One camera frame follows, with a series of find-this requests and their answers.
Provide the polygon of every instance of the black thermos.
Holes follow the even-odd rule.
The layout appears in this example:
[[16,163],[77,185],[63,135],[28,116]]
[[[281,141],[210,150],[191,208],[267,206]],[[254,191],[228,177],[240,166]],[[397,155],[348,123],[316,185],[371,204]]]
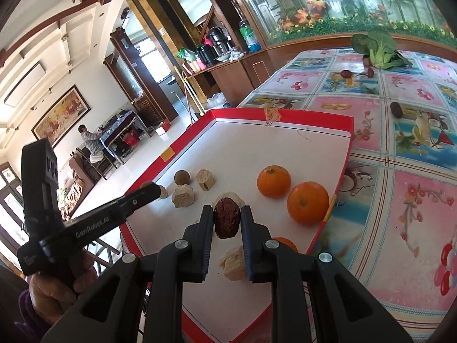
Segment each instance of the black thermos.
[[214,52],[214,49],[209,46],[208,44],[203,45],[202,47],[198,48],[202,52],[203,56],[205,57],[208,65],[210,67],[214,66],[216,64],[216,53]]

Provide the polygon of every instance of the doorway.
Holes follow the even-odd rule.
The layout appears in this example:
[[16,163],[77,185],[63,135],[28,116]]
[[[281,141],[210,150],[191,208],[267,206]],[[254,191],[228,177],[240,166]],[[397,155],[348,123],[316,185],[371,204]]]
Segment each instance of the doorway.
[[138,54],[151,76],[159,84],[176,112],[186,114],[187,100],[166,61],[149,37],[134,44]]

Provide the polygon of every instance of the green vegetable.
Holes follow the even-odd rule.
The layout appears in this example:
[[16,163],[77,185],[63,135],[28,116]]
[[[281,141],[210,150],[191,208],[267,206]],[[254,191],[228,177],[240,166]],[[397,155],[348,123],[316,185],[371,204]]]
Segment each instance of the green vegetable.
[[392,36],[383,29],[373,28],[368,35],[356,33],[350,41],[352,48],[359,54],[369,55],[370,62],[376,68],[412,66],[396,49]]

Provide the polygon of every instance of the orange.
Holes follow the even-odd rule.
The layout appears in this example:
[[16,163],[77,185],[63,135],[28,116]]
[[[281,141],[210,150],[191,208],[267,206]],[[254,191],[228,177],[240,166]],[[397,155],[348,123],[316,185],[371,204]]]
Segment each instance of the orange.
[[285,237],[273,237],[272,240],[282,242],[284,245],[287,245],[288,247],[290,247],[294,252],[298,253],[298,249],[296,248],[295,244],[291,240],[286,239]]
[[289,172],[282,166],[271,165],[262,170],[257,177],[257,189],[268,198],[281,198],[289,192],[291,179]]
[[323,220],[329,205],[327,191],[316,182],[300,183],[287,197],[287,212],[291,218],[307,226]]

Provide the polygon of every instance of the aquarium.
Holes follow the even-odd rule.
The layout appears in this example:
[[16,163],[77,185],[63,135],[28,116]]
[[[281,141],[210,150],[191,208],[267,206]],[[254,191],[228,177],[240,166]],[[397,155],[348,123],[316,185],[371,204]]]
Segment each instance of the aquarium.
[[457,48],[454,34],[432,0],[245,1],[269,44],[382,27]]

